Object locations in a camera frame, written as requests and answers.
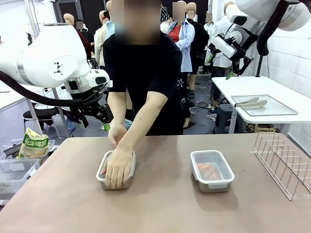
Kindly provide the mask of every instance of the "plastic bag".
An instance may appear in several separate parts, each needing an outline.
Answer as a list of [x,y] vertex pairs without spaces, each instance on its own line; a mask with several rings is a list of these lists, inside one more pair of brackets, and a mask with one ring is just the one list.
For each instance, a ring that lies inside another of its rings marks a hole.
[[35,131],[28,128],[19,150],[19,154],[16,158],[36,158],[44,155],[47,152],[48,145],[49,136],[39,135]]

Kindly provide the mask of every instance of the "wire rack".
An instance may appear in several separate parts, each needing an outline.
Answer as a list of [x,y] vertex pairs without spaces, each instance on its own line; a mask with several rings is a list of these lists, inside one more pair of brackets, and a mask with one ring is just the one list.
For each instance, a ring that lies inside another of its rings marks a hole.
[[297,189],[310,197],[311,166],[303,163],[295,151],[290,150],[276,133],[259,133],[253,152],[275,180],[289,200],[293,200]]

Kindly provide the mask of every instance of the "white table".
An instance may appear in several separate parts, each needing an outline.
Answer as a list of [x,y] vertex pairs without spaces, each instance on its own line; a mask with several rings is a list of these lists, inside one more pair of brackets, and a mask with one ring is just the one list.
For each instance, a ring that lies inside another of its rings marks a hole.
[[[27,88],[28,90],[35,92],[38,90],[42,90],[42,87],[36,87],[36,86],[28,86],[28,85],[23,85],[23,87]],[[27,101],[29,110],[32,114],[32,118],[34,120],[34,123],[37,127],[37,132],[39,134],[43,134],[38,118],[35,115],[35,110],[34,107],[31,103],[31,101],[27,98],[25,98],[24,96],[22,96],[21,94],[17,93],[15,90],[13,90],[12,88],[10,88],[9,86],[7,86],[6,84],[4,84],[3,82],[0,81],[0,112],[13,107],[14,105],[21,103],[23,101]]]
[[237,113],[247,123],[283,124],[280,130],[284,135],[287,135],[291,123],[311,122],[311,99],[267,77],[231,77],[229,80],[217,77],[212,80],[233,107],[236,102],[231,96],[269,95],[299,113],[290,116],[250,116],[242,108],[234,108],[229,133],[234,133]]

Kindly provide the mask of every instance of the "metal tongs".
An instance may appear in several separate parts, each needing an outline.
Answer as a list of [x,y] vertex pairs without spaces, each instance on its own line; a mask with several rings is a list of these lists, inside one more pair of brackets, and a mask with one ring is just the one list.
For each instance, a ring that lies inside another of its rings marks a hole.
[[259,97],[254,97],[250,100],[236,103],[234,107],[263,107],[267,104],[267,100],[258,101]]

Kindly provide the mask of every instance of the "tabletop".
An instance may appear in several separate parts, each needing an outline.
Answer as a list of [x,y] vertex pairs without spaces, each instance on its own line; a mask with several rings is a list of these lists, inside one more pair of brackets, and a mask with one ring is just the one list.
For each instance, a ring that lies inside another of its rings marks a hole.
[[[311,199],[287,199],[251,152],[256,136],[145,137],[137,146],[133,183],[120,191],[104,191],[96,179],[112,149],[108,138],[67,139],[0,212],[0,232],[307,232]],[[190,165],[194,150],[224,154],[235,174],[229,192],[198,190]]]
[[265,124],[265,123],[295,123],[311,121],[311,99],[279,84],[267,77],[231,77],[226,80],[225,77],[212,78],[215,85],[220,89],[225,98],[231,105],[236,102],[231,96],[244,95],[270,95],[274,99],[282,102],[299,114],[291,116],[250,116],[242,108],[236,108],[239,115],[247,123]]
[[[28,85],[22,85],[22,86],[33,92],[43,89],[42,87],[37,87],[37,86],[28,86]],[[13,90],[12,88],[4,84],[2,81],[0,81],[0,112],[24,100],[26,100],[24,96],[17,93],[15,90]]]

